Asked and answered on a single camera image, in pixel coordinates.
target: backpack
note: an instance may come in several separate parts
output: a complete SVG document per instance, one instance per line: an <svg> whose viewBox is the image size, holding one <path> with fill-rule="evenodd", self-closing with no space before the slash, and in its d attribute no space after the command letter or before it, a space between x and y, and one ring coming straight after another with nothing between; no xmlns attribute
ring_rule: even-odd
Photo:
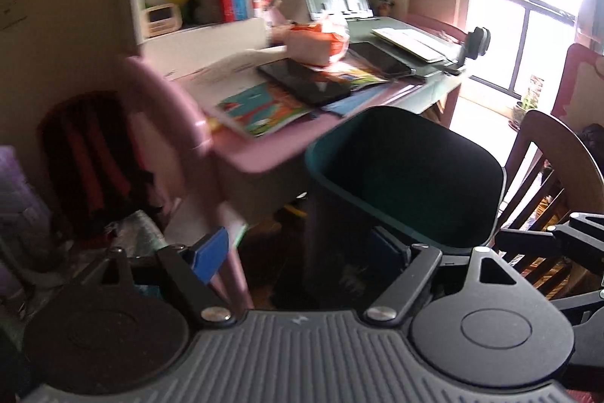
<svg viewBox="0 0 604 403"><path fill-rule="evenodd" d="M146 171L116 93L81 94L38 128L54 192L76 242L103 248L110 226L143 210L161 228L153 174Z"/></svg>

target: open book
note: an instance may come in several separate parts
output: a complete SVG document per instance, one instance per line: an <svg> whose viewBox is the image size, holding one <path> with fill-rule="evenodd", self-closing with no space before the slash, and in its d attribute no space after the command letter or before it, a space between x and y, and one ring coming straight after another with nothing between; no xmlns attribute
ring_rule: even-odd
<svg viewBox="0 0 604 403"><path fill-rule="evenodd" d="M199 107L244 137L261 137L310 108L267 81L256 67L285 54L246 50L178 79Z"/></svg>

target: metal screw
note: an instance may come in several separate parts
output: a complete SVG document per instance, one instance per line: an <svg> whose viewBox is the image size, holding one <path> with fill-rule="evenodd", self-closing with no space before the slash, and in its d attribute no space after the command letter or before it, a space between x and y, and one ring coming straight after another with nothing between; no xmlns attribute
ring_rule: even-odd
<svg viewBox="0 0 604 403"><path fill-rule="evenodd" d="M396 317L396 311L387 306L374 306L365 311L365 315L373 321L391 321Z"/></svg>
<svg viewBox="0 0 604 403"><path fill-rule="evenodd" d="M201 317L206 321L213 323L220 323L221 321L228 321L231 319L231 312L220 306L207 307L201 312Z"/></svg>

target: trash can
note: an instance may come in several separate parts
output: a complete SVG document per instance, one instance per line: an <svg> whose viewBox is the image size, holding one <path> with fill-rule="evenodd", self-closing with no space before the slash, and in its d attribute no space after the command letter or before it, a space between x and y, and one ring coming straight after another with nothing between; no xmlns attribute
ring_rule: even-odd
<svg viewBox="0 0 604 403"><path fill-rule="evenodd" d="M468 254L493 233L505 184L479 145L414 113L369 108L306 151L313 179L304 231L304 285L322 307L367 282L367 239L382 226L402 243Z"/></svg>

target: gray ribbed surface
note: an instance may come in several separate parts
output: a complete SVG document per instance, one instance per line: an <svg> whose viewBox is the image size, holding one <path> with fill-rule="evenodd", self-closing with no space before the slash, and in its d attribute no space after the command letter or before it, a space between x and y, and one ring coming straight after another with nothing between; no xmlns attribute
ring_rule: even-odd
<svg viewBox="0 0 604 403"><path fill-rule="evenodd" d="M481 394L441 381L392 330L351 312L251 312L233 329L205 332L170 374L145 389L76 396L41 387L26 403L503 403L572 402L544 387L526 395Z"/></svg>

